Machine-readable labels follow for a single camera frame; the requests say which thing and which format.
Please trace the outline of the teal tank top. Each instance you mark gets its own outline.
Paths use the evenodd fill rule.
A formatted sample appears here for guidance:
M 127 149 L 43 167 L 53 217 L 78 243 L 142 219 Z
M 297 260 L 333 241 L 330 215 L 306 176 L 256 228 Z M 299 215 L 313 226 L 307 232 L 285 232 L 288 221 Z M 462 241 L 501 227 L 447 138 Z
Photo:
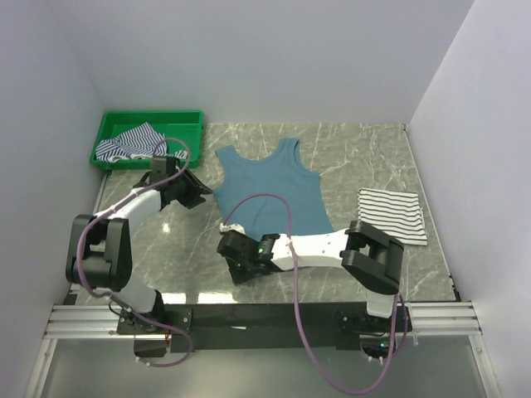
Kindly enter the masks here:
M 300 141 L 283 138 L 266 158 L 243 158 L 233 146 L 216 151 L 224 179 L 213 195 L 222 218 L 241 225 L 255 240 L 287 231 L 291 210 L 291 233 L 321 235 L 334 228 L 326 213 L 319 174 L 300 160 Z

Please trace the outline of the black white striped tank top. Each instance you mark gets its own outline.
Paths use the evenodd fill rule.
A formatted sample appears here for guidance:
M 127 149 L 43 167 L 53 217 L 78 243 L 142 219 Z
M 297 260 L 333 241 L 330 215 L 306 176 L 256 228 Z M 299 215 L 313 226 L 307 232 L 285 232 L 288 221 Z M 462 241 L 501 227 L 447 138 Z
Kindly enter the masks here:
M 358 219 L 377 227 L 404 245 L 427 246 L 428 237 L 419 195 L 360 188 Z

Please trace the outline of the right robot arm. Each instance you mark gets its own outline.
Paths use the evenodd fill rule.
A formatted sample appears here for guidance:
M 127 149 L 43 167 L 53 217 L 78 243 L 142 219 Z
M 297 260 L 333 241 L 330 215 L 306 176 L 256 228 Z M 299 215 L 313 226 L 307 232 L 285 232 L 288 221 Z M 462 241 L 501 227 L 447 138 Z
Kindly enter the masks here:
M 393 320 L 399 293 L 404 245 L 363 221 L 321 235 L 263 235 L 254 240 L 238 224 L 220 225 L 217 253 L 227 262 L 234 284 L 258 276 L 302 268 L 346 270 L 367 290 L 364 321 L 382 331 Z

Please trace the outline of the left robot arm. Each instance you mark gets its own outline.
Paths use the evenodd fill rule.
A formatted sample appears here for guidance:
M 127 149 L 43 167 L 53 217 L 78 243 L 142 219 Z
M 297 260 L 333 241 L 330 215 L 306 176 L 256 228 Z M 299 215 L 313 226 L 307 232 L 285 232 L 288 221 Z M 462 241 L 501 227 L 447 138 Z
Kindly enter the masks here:
M 212 189 L 186 165 L 156 157 L 128 195 L 94 215 L 78 215 L 71 226 L 66 279 L 95 298 L 109 298 L 148 333 L 160 331 L 167 317 L 162 294 L 133 275 L 131 233 L 173 201 L 192 209 Z

